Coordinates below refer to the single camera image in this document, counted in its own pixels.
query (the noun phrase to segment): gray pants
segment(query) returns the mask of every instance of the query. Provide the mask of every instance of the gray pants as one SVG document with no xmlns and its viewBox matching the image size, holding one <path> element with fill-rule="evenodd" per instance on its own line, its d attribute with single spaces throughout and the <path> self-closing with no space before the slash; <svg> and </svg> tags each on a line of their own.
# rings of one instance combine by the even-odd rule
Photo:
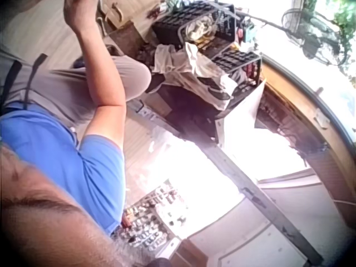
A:
<svg viewBox="0 0 356 267">
<path fill-rule="evenodd" d="M 126 100 L 140 94 L 150 84 L 149 69 L 127 56 L 112 57 L 125 88 Z M 3 88 L 6 76 L 15 60 L 22 68 L 10 90 L 5 106 L 14 101 L 24 101 L 32 66 L 1 47 L 0 81 Z M 28 102 L 42 106 L 56 116 L 67 127 L 78 128 L 87 124 L 95 111 L 90 97 L 85 68 L 75 70 L 42 70 L 34 76 L 28 95 Z"/>
</svg>

